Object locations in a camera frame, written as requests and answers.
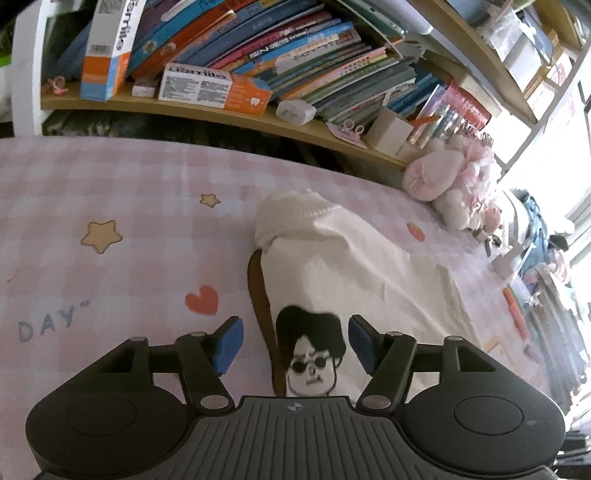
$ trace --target box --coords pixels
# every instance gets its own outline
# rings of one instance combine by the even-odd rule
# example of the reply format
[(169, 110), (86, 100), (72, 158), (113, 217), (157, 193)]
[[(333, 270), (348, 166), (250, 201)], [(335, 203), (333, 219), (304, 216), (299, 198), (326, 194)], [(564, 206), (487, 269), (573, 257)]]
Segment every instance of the box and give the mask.
[(146, 0), (99, 0), (82, 67), (80, 98), (105, 102), (125, 79)]
[(365, 135), (365, 140), (378, 152), (395, 157), (412, 131), (413, 126), (404, 118), (382, 107), (374, 124)]
[(269, 86), (256, 78), (169, 63), (164, 70), (158, 99), (262, 115), (271, 94)]
[(154, 98), (157, 88), (158, 80), (142, 77), (135, 81), (134, 87), (131, 89), (131, 95), (134, 97)]

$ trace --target red heart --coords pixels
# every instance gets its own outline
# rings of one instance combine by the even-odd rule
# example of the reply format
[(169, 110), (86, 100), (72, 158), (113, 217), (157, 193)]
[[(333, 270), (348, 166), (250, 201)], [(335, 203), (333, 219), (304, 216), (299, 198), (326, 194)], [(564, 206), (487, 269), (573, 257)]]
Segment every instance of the red heart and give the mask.
[(217, 306), (219, 298), (217, 291), (205, 285), (199, 289), (199, 295), (189, 293), (185, 297), (185, 305), (191, 312), (200, 313), (202, 315), (215, 315), (217, 313)]

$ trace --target bed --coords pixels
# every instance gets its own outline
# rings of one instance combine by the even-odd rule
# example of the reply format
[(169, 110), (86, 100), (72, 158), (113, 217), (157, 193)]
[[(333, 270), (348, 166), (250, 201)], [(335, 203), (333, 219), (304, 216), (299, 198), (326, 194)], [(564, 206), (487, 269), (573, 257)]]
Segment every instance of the bed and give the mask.
[[(38, 473), (24, 424), (32, 406), (127, 338), (170, 343), (231, 315), (245, 341), (224, 383), (272, 395), (246, 269), (258, 203), (312, 189), (392, 242), (451, 269), (485, 350), (549, 393), (523, 351), (485, 248), (445, 231), (403, 192), (275, 158), (111, 138), (0, 141), (0, 478)], [(174, 393), (170, 375), (155, 382)]]

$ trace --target orange box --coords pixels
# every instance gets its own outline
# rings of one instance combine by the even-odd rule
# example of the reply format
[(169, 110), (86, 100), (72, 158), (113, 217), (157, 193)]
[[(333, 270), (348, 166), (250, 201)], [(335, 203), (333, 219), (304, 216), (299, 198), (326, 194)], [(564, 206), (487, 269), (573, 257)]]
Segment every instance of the orange box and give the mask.
[(158, 99), (260, 116), (265, 112), (271, 94), (269, 86), (256, 78), (169, 63), (164, 70)]

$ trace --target stuffed animal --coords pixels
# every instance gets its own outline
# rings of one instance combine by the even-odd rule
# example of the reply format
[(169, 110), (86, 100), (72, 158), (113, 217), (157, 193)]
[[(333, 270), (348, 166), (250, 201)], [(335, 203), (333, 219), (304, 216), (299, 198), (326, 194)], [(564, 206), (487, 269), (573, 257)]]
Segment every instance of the stuffed animal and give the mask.
[(402, 188), (417, 200), (435, 200), (452, 185), (463, 163), (464, 155), (456, 150), (429, 153), (407, 167)]

